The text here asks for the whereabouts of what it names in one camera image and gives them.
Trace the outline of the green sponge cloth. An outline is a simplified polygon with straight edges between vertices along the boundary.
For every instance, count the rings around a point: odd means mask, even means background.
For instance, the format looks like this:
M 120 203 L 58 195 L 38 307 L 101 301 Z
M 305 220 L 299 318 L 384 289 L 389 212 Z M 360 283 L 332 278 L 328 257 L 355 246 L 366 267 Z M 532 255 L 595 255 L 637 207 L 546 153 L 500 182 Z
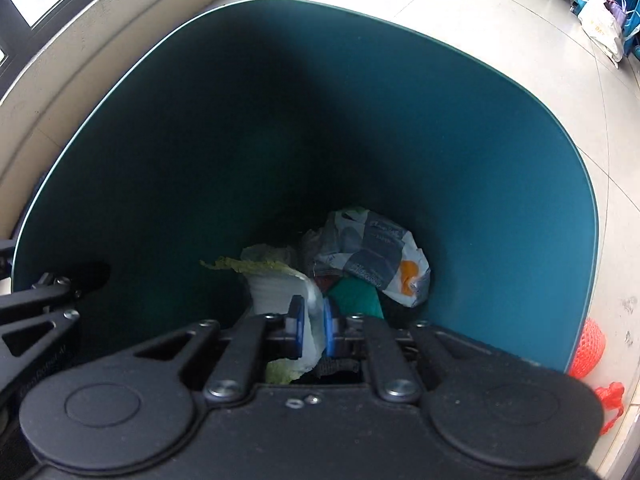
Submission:
M 341 315 L 365 315 L 384 318 L 376 288 L 359 278 L 341 278 L 326 292 Z

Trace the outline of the cabbage leaf piece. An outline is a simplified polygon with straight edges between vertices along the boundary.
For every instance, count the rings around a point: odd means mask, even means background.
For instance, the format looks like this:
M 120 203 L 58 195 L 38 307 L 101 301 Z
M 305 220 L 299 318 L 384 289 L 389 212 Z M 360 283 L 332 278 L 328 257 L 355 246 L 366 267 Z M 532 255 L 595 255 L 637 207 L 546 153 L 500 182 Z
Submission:
M 237 259 L 220 257 L 201 265 L 211 271 L 230 270 L 242 275 L 250 292 L 251 315 L 285 314 L 294 297 L 303 299 L 302 355 L 271 361 L 266 367 L 266 382 L 288 385 L 316 367 L 326 350 L 323 296 L 318 285 L 297 269 L 293 248 L 254 245 L 244 248 Z

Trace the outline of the blue white snack wrapper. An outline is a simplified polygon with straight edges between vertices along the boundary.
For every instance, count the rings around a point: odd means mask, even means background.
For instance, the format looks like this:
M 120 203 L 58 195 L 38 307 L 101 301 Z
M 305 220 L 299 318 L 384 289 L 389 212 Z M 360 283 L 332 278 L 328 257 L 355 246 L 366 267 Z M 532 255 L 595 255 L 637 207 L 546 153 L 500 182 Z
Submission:
M 406 308 L 427 300 L 431 266 L 412 233 L 364 208 L 333 211 L 318 231 L 303 238 L 305 272 L 350 276 Z

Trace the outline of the dark teal trash bin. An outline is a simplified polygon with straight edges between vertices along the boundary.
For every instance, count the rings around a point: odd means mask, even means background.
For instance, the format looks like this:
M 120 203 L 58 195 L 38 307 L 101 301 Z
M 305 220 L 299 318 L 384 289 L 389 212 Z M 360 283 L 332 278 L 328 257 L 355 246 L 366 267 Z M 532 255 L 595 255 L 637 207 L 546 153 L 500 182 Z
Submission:
M 215 272 L 362 207 L 432 269 L 401 325 L 564 370 L 592 289 L 598 214 L 577 148 L 537 98 L 442 42 L 293 0 L 205 13 L 111 88 L 44 180 L 13 286 L 67 278 L 90 361 L 245 309 Z

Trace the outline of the white shopping bag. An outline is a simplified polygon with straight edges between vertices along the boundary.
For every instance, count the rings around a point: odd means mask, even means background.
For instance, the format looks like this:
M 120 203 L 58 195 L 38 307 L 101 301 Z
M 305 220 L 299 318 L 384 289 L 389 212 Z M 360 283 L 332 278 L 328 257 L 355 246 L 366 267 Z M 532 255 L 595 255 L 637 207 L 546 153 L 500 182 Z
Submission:
M 639 32 L 634 26 L 625 32 L 633 18 L 638 18 L 639 11 L 627 8 L 626 0 L 578 0 L 582 8 L 578 12 L 578 20 L 582 30 L 596 47 L 614 64 L 617 65 L 624 55 L 624 44 Z

